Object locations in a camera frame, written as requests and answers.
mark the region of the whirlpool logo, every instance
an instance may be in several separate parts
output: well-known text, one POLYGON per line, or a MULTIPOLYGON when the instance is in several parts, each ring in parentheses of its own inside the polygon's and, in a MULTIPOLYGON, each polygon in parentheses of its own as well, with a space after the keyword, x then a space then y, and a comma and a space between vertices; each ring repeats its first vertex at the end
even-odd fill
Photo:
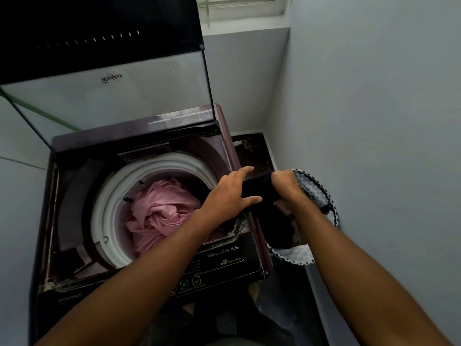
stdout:
POLYGON ((119 79, 123 79, 122 74, 113 75, 106 73, 106 75, 107 76, 101 78, 102 83, 108 83, 109 81, 120 81, 119 79))

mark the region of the person's left hand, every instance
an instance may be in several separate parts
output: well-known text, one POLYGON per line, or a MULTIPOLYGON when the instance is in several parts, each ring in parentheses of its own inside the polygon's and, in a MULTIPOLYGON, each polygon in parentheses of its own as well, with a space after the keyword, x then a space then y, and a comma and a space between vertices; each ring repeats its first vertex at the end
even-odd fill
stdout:
POLYGON ((222 176, 218 185, 206 198, 200 212, 215 227, 237 216, 246 207, 262 200, 259 196, 242 198, 242 183, 246 174, 252 170, 253 167, 247 166, 222 176))

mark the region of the window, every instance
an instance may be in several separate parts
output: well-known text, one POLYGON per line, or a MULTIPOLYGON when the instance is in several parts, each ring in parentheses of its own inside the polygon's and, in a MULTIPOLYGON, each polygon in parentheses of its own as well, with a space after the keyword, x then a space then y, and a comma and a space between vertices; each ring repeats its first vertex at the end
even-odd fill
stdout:
POLYGON ((279 16, 287 0, 197 0, 202 23, 252 17, 279 16))

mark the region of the hand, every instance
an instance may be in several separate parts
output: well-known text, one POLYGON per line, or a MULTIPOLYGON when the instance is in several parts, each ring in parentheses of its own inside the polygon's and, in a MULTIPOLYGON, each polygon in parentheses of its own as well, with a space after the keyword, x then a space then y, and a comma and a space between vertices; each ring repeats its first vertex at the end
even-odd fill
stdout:
POLYGON ((289 203, 296 201, 299 196, 304 196, 303 191, 299 188, 298 180, 291 170, 274 171, 272 173, 272 185, 282 199, 289 203))
POLYGON ((242 183, 245 175, 252 170, 253 167, 247 166, 222 176, 218 185, 206 198, 200 212, 213 223, 214 228, 262 200, 259 196, 242 198, 242 183))

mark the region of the control button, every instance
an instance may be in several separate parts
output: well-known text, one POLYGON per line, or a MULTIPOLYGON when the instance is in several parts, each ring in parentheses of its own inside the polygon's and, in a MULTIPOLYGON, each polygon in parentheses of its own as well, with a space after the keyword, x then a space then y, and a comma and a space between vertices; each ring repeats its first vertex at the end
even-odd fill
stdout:
POLYGON ((181 290, 185 290, 189 287, 189 281, 187 279, 184 279, 179 283, 179 286, 181 287, 181 290))
POLYGON ((196 276, 196 277, 194 277, 194 278, 192 278, 192 284, 193 284, 194 286, 197 286, 197 285, 200 285, 200 284, 201 284, 201 279, 200 279, 200 276, 199 276, 199 275, 196 276))

